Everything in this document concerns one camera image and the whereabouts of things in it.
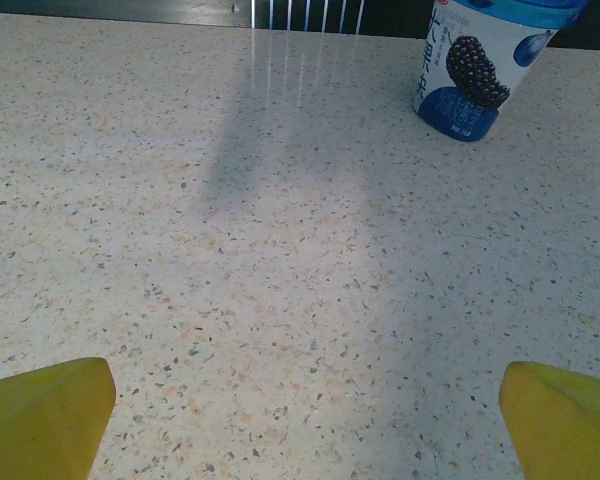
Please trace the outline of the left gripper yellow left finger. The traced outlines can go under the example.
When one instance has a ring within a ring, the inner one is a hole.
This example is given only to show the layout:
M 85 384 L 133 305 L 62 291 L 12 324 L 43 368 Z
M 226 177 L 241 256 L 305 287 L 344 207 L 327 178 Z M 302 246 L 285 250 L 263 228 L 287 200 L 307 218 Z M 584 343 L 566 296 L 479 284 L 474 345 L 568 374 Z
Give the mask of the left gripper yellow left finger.
M 115 400 L 100 357 L 0 379 L 0 479 L 88 478 Z

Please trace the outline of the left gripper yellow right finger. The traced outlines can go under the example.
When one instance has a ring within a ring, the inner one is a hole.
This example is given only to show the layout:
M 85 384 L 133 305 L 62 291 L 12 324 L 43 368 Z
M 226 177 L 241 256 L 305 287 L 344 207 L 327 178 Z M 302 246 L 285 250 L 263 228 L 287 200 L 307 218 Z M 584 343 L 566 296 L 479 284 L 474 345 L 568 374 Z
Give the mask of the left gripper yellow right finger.
M 512 362 L 499 406 L 526 479 L 600 479 L 600 378 Z

